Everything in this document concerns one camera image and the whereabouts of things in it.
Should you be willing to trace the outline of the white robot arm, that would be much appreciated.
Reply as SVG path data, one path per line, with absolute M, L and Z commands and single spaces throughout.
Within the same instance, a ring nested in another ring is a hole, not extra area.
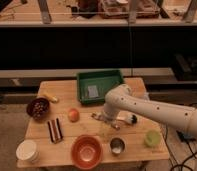
M 121 84 L 106 93 L 101 115 L 112 122 L 121 110 L 171 126 L 197 139 L 197 108 L 137 98 L 127 84 Z

